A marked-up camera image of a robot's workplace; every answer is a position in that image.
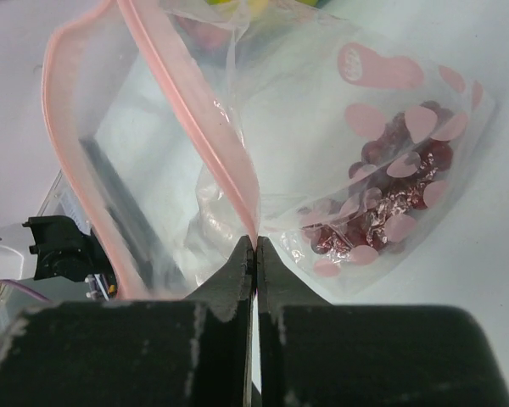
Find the clear pink-dotted zip bag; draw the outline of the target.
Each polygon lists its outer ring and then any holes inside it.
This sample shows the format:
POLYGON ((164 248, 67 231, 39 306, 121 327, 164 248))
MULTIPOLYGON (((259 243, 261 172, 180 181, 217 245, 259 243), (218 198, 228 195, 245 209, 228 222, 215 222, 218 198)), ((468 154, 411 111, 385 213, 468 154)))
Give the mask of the clear pink-dotted zip bag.
POLYGON ((46 50, 48 134, 122 298, 180 298, 268 237, 295 272, 347 298, 435 228, 494 103, 401 41, 295 1, 103 1, 46 50), (403 112, 416 146, 448 141, 427 208, 384 223, 403 250, 315 254, 303 228, 364 206, 349 177, 403 112))

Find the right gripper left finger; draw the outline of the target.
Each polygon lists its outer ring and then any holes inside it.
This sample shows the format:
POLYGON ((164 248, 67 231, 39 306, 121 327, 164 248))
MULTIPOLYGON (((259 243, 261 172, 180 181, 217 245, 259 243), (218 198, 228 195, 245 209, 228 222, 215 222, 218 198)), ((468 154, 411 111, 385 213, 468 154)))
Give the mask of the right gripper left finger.
POLYGON ((29 308, 0 339, 0 406, 248 406, 255 251, 182 300, 29 308))

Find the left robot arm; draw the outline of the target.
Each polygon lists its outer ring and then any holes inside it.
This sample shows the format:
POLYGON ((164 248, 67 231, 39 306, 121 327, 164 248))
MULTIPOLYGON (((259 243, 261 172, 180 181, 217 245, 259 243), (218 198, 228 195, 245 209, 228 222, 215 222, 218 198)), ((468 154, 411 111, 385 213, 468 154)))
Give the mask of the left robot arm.
POLYGON ((63 277, 96 286, 102 298, 118 293, 118 280, 95 233, 65 215, 30 217, 0 228, 0 282, 63 277))

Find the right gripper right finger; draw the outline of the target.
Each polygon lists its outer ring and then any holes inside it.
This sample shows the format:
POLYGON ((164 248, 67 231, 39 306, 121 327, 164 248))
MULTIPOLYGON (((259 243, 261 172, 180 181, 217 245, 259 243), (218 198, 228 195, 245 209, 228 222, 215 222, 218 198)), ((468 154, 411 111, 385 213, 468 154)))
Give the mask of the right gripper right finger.
POLYGON ((509 406, 481 326, 441 305, 333 305, 262 237, 256 249, 265 406, 509 406))

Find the red grape bunch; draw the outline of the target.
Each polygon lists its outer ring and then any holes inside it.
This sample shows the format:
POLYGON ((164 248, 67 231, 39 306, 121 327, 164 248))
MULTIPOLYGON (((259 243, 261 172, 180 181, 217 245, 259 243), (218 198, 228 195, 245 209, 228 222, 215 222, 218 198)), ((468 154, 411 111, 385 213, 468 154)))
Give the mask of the red grape bunch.
POLYGON ((362 245, 378 253, 389 251, 397 254, 402 251, 404 243, 390 242, 383 229, 384 223, 393 215, 415 214, 425 210, 427 205, 423 193, 426 186, 442 177, 452 166, 452 160, 453 149, 448 141, 427 138, 415 146, 406 127, 405 114, 398 113, 386 124, 378 140, 364 145, 361 159, 349 168, 349 177, 353 177, 365 165, 383 166, 350 187, 353 192, 365 188, 361 191, 364 206, 330 225, 304 227, 302 232, 309 240, 311 249, 320 255, 346 255, 352 248, 362 245), (417 171, 405 178, 389 176, 385 163, 392 156, 405 153, 408 148, 419 154, 417 171))

